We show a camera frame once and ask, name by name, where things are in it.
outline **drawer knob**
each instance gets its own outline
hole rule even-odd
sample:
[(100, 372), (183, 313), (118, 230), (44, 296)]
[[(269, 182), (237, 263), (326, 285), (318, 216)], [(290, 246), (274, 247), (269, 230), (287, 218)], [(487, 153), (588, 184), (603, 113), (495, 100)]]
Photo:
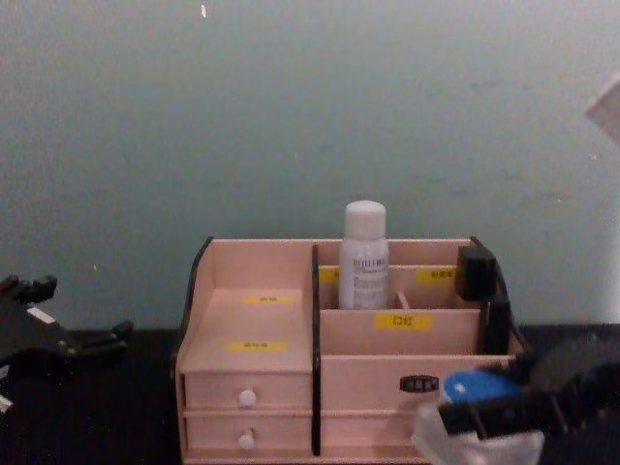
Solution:
[(239, 436), (239, 447), (243, 450), (249, 450), (254, 448), (254, 432), (249, 430), (248, 432)]
[(256, 393), (251, 389), (245, 389), (239, 394), (241, 407), (252, 407), (256, 404)]

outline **blue lid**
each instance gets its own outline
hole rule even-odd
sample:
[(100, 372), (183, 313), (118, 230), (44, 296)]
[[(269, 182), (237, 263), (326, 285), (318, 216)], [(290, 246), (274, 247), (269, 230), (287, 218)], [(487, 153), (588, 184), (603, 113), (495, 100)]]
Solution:
[(444, 379), (444, 393), (452, 402), (475, 402), (519, 392), (519, 385), (485, 371), (459, 371)]

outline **desktop organizer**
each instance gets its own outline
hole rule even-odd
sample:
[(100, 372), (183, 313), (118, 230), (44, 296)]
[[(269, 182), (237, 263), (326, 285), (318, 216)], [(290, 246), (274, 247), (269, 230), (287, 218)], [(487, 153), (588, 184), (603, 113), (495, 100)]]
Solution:
[(171, 360), (184, 464), (426, 463), (414, 418), (442, 377), (524, 350), (474, 237), (390, 240), (377, 311), (338, 309), (339, 246), (204, 243)]

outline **black tabletop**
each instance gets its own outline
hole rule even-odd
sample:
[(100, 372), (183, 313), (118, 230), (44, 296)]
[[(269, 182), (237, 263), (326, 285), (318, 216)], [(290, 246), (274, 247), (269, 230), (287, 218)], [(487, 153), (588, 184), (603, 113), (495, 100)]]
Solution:
[[(584, 334), (620, 337), (616, 325), (525, 326), (540, 350)], [(0, 418), (0, 464), (178, 464), (169, 379), (173, 330), (137, 331), (123, 361), (69, 381), (11, 385)]]

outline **wall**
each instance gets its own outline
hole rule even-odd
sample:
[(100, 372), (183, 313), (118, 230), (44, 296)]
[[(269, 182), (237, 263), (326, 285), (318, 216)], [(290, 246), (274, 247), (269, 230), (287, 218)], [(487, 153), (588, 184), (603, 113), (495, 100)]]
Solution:
[(583, 111), (612, 0), (0, 3), (0, 274), (71, 327), (174, 326), (209, 234), (475, 234), (521, 322), (605, 304), (617, 149)]

